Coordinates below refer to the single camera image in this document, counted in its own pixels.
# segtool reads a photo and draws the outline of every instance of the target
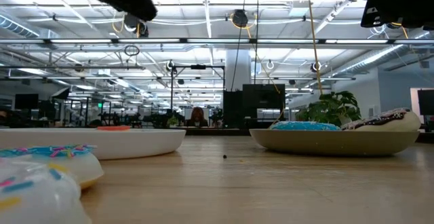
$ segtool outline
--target donut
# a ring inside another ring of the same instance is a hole
[[[270,127],[272,130],[340,130],[338,126],[318,122],[277,122]]]
[[[102,177],[100,162],[92,154],[94,146],[50,146],[19,149],[2,149],[0,157],[25,156],[26,161],[47,164],[59,171],[73,175],[82,189],[86,189]]]
[[[77,183],[45,164],[0,162],[1,224],[90,224]]]
[[[393,109],[378,116],[343,125],[342,130],[375,132],[415,132],[420,128],[417,114],[407,108]]]

